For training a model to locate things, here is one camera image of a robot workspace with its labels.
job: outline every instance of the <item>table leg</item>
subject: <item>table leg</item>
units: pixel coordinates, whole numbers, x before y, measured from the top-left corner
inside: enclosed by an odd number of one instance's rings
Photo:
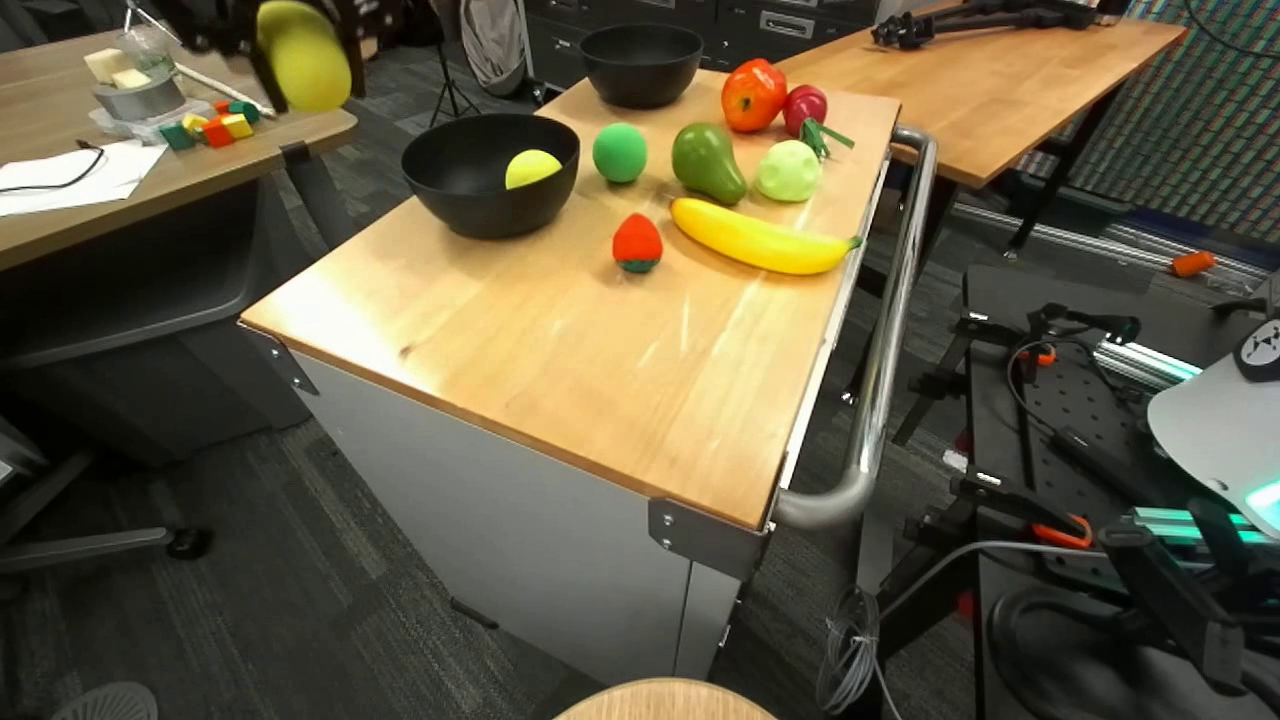
[[[355,227],[346,217],[346,201],[340,195],[333,172],[325,170],[325,162],[306,147],[306,145],[283,145],[283,172],[296,189],[296,195],[303,201],[325,248],[333,253],[334,244],[342,244]]]
[[[1055,192],[1064,189],[1064,180],[1071,176],[1075,157],[1084,151],[1084,145],[1092,140],[1095,126],[1108,115],[1111,101],[1121,97],[1121,87],[1111,87],[1108,97],[1098,97],[1084,119],[1075,126],[1071,140],[1050,145],[1050,172],[1045,180],[1045,189],[1028,201],[1018,227],[1010,233],[1010,241],[1003,244],[1003,257],[1014,257],[1030,227],[1039,223],[1039,213],[1055,201]]]

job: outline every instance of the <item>black bowl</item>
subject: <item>black bowl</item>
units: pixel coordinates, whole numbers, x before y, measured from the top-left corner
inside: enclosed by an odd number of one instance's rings
[[[502,189],[507,162],[544,147],[562,170],[549,180]],[[399,170],[409,189],[459,238],[526,238],[553,223],[575,184],[578,140],[549,115],[462,115],[416,135]]]
[[[687,87],[701,60],[703,40],[662,23],[618,23],[590,34],[578,46],[578,63],[594,93],[623,107],[673,103]]]

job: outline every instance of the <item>metal rail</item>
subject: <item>metal rail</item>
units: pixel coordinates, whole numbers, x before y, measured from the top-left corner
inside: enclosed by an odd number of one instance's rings
[[[886,443],[893,375],[897,375],[897,362],[901,362],[901,337],[903,337],[903,320],[908,320],[908,302],[910,302],[918,241],[923,241],[923,217],[928,217],[928,195],[930,195],[930,176],[936,176],[930,135],[923,135],[917,129],[897,129],[893,145],[917,147],[917,172],[910,172],[908,213],[903,213],[908,223],[901,223],[901,233],[897,233],[884,312],[879,312],[866,368],[862,368],[853,454],[847,454],[847,463],[843,463],[843,475],[834,489],[828,489],[819,495],[804,495],[790,489],[779,491],[777,520],[782,528],[828,533],[828,528],[856,526],[861,511],[866,507],[877,475],[879,475],[879,455]]]

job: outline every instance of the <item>paper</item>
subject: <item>paper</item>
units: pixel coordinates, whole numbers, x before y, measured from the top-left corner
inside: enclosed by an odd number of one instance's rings
[[[93,163],[95,157],[93,147],[0,163],[0,217],[124,201],[162,157],[162,145],[138,145],[138,140],[120,140],[98,147],[104,147],[98,163]],[[27,189],[27,184],[64,184],[79,176],[89,163],[93,172],[69,189]]]

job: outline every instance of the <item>red tomato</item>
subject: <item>red tomato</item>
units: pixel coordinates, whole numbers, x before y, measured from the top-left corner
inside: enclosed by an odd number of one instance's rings
[[[721,111],[733,133],[765,133],[788,101],[788,77],[765,58],[736,63],[721,87]]]

